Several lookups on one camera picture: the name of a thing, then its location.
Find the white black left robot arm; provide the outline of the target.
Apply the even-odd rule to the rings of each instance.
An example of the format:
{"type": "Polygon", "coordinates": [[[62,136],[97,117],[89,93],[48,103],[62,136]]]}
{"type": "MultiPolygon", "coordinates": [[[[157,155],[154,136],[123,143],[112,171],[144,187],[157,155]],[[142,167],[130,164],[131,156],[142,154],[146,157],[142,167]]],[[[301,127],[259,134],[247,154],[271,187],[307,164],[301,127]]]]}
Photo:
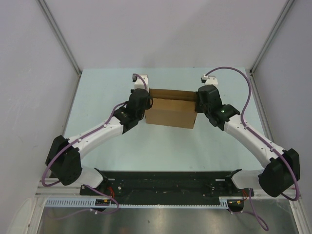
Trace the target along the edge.
{"type": "Polygon", "coordinates": [[[149,91],[134,89],[128,101],[115,106],[103,123],[74,137],[56,137],[45,162],[42,185],[52,187],[58,183],[64,186],[79,183],[90,187],[97,195],[104,194],[108,189],[104,176],[95,168],[82,166],[82,159],[101,144],[137,126],[152,105],[149,91]]]}

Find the brown cardboard box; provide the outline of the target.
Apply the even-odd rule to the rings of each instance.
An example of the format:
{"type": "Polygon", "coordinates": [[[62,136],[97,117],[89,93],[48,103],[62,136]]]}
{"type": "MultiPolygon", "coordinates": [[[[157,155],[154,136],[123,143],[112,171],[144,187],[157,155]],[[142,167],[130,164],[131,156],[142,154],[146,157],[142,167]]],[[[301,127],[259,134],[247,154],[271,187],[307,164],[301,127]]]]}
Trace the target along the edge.
{"type": "Polygon", "coordinates": [[[152,107],[145,111],[146,123],[193,129],[197,112],[196,94],[192,91],[150,89],[152,107]]]}

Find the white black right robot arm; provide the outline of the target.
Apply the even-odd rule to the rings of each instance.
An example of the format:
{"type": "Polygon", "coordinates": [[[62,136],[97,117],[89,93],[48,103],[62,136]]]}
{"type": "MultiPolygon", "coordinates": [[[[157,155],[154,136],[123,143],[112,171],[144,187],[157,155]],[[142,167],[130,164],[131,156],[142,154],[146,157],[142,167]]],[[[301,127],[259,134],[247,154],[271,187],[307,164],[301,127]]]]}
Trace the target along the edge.
{"type": "Polygon", "coordinates": [[[225,191],[237,195],[242,189],[262,189],[271,197],[278,197],[291,186],[298,200],[300,192],[299,154],[294,149],[285,150],[257,132],[244,121],[243,115],[232,105],[223,104],[218,89],[205,85],[196,93],[199,109],[209,122],[238,140],[263,167],[262,170],[235,172],[226,181],[225,191]]]}

